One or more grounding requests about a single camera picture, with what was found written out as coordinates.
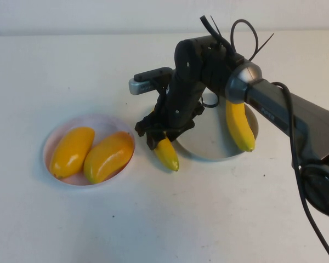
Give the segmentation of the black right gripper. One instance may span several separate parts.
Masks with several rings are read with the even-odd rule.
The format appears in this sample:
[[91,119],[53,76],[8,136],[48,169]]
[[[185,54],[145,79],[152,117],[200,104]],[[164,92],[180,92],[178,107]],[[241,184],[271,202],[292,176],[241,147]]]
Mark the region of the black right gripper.
[[[169,83],[169,91],[164,104],[164,123],[169,128],[166,136],[170,141],[176,140],[186,131],[195,126],[193,118],[198,101],[206,86],[197,81],[185,81],[173,76]],[[146,116],[135,125],[135,131],[140,137],[146,135],[146,143],[154,150],[160,141],[166,138],[163,129],[151,123],[151,117]]]

